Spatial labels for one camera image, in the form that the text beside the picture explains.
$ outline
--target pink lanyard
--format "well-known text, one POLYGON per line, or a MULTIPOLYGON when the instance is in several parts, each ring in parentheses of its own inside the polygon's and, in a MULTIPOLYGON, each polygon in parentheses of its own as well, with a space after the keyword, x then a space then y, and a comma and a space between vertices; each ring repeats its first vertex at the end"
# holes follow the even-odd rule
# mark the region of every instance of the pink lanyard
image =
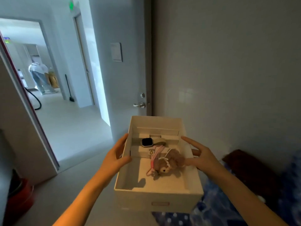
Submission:
POLYGON ((161 145, 161 146, 154 146, 154 147, 155 147, 155 154, 153 154, 153 155, 151 156, 151 159, 150 159, 150 169, 149 169, 149 171, 146 173, 147 176, 152 175, 152 173, 155 171, 154 165, 153 165, 153 161, 154 161, 154 159, 157 157, 157 155, 158 155, 161 151, 163 151, 164 148, 165 148, 163 145, 161 145))

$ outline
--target door handle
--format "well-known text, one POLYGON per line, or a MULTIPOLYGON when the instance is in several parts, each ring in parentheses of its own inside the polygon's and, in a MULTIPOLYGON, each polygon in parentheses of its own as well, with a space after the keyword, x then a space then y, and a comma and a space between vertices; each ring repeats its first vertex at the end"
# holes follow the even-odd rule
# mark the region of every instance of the door handle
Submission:
POLYGON ((139 105, 133 104, 134 107, 145 108, 145 103, 141 102, 139 105))

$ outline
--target watch face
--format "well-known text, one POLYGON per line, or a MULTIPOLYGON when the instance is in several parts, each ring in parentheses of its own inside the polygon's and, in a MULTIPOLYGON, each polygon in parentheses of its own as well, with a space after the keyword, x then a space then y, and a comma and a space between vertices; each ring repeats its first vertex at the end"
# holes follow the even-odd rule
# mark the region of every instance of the watch face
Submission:
POLYGON ((141 145, 143 147, 151 147, 153 145, 153 139, 152 138, 144 138, 141 140, 141 145))

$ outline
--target cardboard box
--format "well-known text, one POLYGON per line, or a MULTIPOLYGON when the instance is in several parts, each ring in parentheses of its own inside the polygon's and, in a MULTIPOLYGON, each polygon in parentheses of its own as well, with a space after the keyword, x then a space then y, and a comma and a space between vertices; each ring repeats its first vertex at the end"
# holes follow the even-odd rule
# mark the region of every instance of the cardboard box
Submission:
POLYGON ((168 148, 175 148, 186 158, 192 158, 190 145, 179 118, 133 116, 123 156, 132 162, 122 167, 115 183, 115 194, 122 209, 190 213, 203 196, 203 188, 194 166, 176 169, 154 179, 146 176, 151 167, 148 149, 140 146, 142 138, 162 137, 168 148))

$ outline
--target white floor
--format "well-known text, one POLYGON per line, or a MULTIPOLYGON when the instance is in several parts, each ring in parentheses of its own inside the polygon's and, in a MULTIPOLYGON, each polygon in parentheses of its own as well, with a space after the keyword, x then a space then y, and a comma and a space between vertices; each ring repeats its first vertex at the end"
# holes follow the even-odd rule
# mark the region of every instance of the white floor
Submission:
MULTIPOLYGON (((41 95, 36 111, 38 119, 61 166, 61 170, 107 151, 112 145, 110 127, 101 119, 96 106, 79 108, 76 102, 63 100, 62 94, 41 95)), ((34 108, 37 100, 29 94, 34 108)))
MULTIPOLYGON (((98 170, 106 155, 105 152, 94 156, 35 188, 36 202, 32 208, 16 223, 16 226, 50 226, 72 203, 74 198, 98 170)), ((86 226, 155 226, 150 212, 132 212, 121 210, 114 198, 116 177, 100 194, 86 226)))

